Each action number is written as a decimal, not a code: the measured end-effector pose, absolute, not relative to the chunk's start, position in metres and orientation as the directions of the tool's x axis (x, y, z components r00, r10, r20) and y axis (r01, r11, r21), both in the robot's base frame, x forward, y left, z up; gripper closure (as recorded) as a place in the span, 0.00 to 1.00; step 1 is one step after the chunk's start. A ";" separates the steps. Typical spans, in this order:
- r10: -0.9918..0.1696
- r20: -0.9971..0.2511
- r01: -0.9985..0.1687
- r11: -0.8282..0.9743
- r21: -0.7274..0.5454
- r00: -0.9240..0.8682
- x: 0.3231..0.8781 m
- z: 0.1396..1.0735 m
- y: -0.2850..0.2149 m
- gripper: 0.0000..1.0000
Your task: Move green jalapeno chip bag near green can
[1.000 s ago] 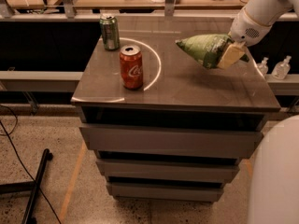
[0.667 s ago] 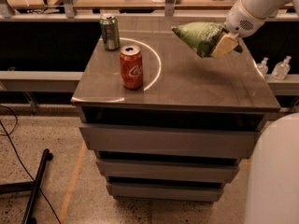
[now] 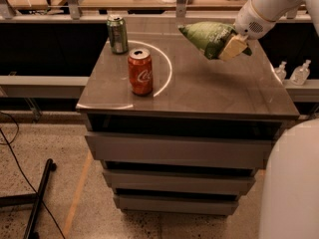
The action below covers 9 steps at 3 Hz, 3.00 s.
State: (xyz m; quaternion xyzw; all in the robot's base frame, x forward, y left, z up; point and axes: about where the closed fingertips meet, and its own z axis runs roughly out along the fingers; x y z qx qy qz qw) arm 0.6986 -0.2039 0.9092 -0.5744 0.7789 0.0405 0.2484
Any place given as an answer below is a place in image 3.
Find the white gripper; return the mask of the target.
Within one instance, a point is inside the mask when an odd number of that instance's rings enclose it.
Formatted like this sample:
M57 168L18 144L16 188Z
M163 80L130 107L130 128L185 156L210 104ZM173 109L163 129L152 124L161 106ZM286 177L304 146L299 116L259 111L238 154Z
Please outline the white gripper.
M218 58L227 61L236 57L248 47L247 37L253 40L260 39L274 26L275 23L263 19L253 7L252 0L248 0L240 9L234 22L234 28L238 34L230 36Z

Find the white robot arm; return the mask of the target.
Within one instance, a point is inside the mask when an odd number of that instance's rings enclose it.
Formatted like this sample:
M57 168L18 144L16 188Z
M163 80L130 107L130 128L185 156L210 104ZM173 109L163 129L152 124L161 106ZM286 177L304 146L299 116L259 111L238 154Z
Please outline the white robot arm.
M259 39L286 12L305 5L319 33L319 0L248 0L235 31ZM319 239L319 119L302 122L276 141L266 166L258 239Z

